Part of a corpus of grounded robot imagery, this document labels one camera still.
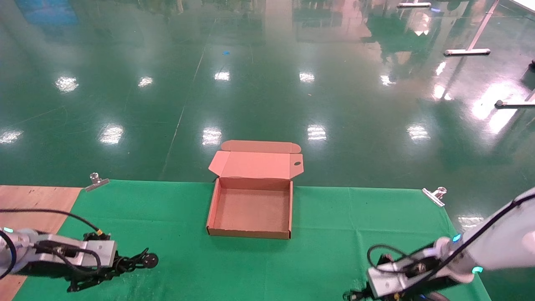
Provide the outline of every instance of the green cloth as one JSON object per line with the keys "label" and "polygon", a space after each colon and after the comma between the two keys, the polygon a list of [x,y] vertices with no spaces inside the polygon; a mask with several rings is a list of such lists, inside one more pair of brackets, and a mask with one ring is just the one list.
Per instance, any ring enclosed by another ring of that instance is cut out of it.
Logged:
{"label": "green cloth", "polygon": [[[291,240],[211,237],[212,191],[208,183],[121,180],[82,191],[73,213],[111,232],[121,255],[149,247],[159,265],[71,294],[64,280],[31,278],[15,300],[337,301],[364,287],[372,244],[411,252],[455,233],[445,210],[419,190],[295,187]],[[67,219],[59,234],[85,232]],[[479,277],[442,293],[452,301],[490,300]]]}

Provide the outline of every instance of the glossy floor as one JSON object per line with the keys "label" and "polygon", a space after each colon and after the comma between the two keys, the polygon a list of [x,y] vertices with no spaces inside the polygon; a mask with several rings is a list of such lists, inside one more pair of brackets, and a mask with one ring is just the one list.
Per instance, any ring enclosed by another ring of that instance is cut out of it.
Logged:
{"label": "glossy floor", "polygon": [[[398,2],[1,1],[0,184],[210,182],[222,141],[292,141],[296,185],[445,186],[469,229],[535,183],[535,111],[493,108],[535,88],[534,18],[503,0],[489,56],[445,57],[492,0]],[[494,300],[534,276],[483,274]]]}

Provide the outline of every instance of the black cable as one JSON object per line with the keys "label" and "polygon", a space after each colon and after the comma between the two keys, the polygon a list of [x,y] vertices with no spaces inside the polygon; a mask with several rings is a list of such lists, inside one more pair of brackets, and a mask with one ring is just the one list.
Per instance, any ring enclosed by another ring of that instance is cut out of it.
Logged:
{"label": "black cable", "polygon": [[474,240],[476,240],[479,236],[481,236],[486,230],[488,230],[494,223],[496,223],[500,218],[502,218],[504,215],[506,215],[509,211],[516,208],[523,202],[529,201],[531,199],[535,198],[535,194],[530,194],[527,197],[521,198],[517,201],[513,200],[502,211],[498,212],[494,217],[492,217],[481,229],[479,229],[472,237],[470,237],[464,244],[462,244],[457,250],[455,250],[448,258],[446,258],[441,264],[436,266],[436,268],[432,269],[431,272],[427,275],[425,275],[422,279],[418,280],[413,285],[407,287],[406,289],[402,290],[401,292],[407,292],[410,289],[413,289],[414,287],[421,285],[425,281],[429,280],[431,277],[435,276],[442,268],[447,266],[457,255],[459,255],[464,249],[466,249],[471,243],[473,243]]}
{"label": "black cable", "polygon": [[11,270],[13,270],[13,267],[15,267],[15,264],[17,263],[17,249],[15,248],[15,244],[7,236],[6,233],[0,230],[0,236],[5,240],[6,245],[9,247],[9,251],[11,251],[11,262],[9,263],[9,266],[7,267],[7,270],[5,270],[4,274],[0,276],[0,279],[6,277]]}
{"label": "black cable", "polygon": [[404,258],[409,258],[409,259],[412,260],[412,262],[413,262],[414,264],[416,264],[416,263],[422,261],[423,259],[417,260],[417,259],[414,259],[412,256],[413,256],[414,254],[420,252],[420,251],[423,250],[423,249],[427,249],[428,246],[425,246],[425,247],[423,247],[423,248],[420,248],[420,249],[418,249],[418,250],[416,250],[416,251],[414,251],[413,253],[410,253],[410,254],[405,254],[403,251],[401,251],[401,250],[399,250],[399,249],[397,249],[397,248],[395,248],[395,247],[392,247],[392,246],[389,246],[389,245],[383,245],[383,244],[372,245],[372,246],[368,249],[368,253],[367,253],[367,255],[366,255],[366,258],[367,258],[368,263],[370,264],[371,267],[373,267],[374,269],[376,269],[376,270],[378,270],[378,271],[380,271],[380,272],[383,272],[383,273],[390,273],[390,274],[405,274],[405,273],[410,272],[410,271],[409,271],[409,270],[404,270],[404,269],[402,269],[402,270],[384,270],[384,269],[380,269],[376,264],[374,264],[374,263],[371,261],[371,252],[372,252],[373,250],[375,250],[375,249],[379,249],[379,248],[388,249],[388,250],[394,251],[394,252],[396,252],[396,253],[402,255],[401,258],[397,259],[396,261],[402,260],[402,259],[404,259]]}
{"label": "black cable", "polygon": [[63,254],[61,254],[59,251],[57,251],[54,248],[45,247],[45,246],[39,246],[39,245],[34,245],[34,248],[36,248],[38,250],[40,249],[42,251],[49,252],[51,254],[54,254],[55,256],[59,257],[62,261],[64,261],[65,264],[67,265],[67,267],[69,267],[73,272],[75,272],[75,273],[77,273],[79,275],[82,275],[82,276],[93,276],[93,275],[96,275],[96,274],[98,274],[100,272],[101,267],[102,267],[102,263],[101,263],[100,257],[98,256],[98,254],[95,251],[92,251],[92,250],[85,250],[85,249],[80,249],[80,248],[76,248],[76,247],[63,247],[64,250],[91,254],[95,258],[95,260],[97,262],[96,269],[91,270],[91,271],[86,271],[86,270],[82,270],[82,269],[78,268],[77,266],[75,266],[74,264],[72,264],[67,259],[66,256],[64,256]]}
{"label": "black cable", "polygon": [[102,235],[104,233],[104,232],[102,232],[101,229],[99,229],[97,226],[93,225],[91,222],[89,222],[88,220],[84,219],[83,217],[81,217],[79,215],[76,215],[74,213],[67,212],[67,211],[55,210],[55,209],[45,209],[45,208],[7,208],[7,209],[0,209],[0,213],[17,213],[17,212],[46,212],[46,213],[63,214],[63,215],[67,215],[67,216],[73,217],[73,218],[83,222],[84,224],[90,226],[91,228],[93,228],[97,232],[98,236],[100,236],[100,235]]}
{"label": "black cable", "polygon": [[372,245],[369,249],[368,249],[368,253],[366,254],[366,258],[368,260],[368,263],[370,264],[370,266],[372,266],[374,269],[380,271],[380,272],[383,272],[383,273],[390,273],[390,274],[405,274],[406,271],[405,270],[384,270],[384,269],[380,269],[376,264],[374,264],[372,261],[371,261],[371,252],[375,249],[388,249],[390,251],[394,251],[404,257],[407,257],[408,255],[405,254],[403,251],[399,250],[399,249],[396,249],[392,246],[389,246],[389,245]]}

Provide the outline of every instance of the cardboard box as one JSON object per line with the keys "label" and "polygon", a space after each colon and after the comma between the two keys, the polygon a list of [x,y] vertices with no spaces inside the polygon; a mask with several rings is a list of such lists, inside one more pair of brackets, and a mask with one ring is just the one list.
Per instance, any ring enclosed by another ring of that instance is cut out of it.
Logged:
{"label": "cardboard box", "polygon": [[215,236],[290,239],[293,177],[303,172],[291,142],[229,140],[209,169],[219,177],[206,229]]}

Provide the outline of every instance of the box flap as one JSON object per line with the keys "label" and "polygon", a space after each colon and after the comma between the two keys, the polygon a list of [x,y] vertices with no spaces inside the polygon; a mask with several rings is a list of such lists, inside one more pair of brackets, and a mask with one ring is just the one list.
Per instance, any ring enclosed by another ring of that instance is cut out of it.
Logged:
{"label": "box flap", "polygon": [[286,179],[303,172],[301,147],[291,142],[229,140],[208,167],[222,178]]}
{"label": "box flap", "polygon": [[225,168],[225,164],[227,163],[229,155],[230,152],[222,152],[219,150],[213,157],[212,163],[210,163],[208,169],[210,169],[210,171],[212,171],[214,174],[221,176],[221,174],[223,174],[223,169]]}
{"label": "box flap", "polygon": [[304,172],[303,167],[303,155],[291,154],[290,155],[290,177],[289,179],[302,174]]}
{"label": "box flap", "polygon": [[229,140],[221,144],[221,149],[228,152],[298,154],[301,147],[291,142]]}

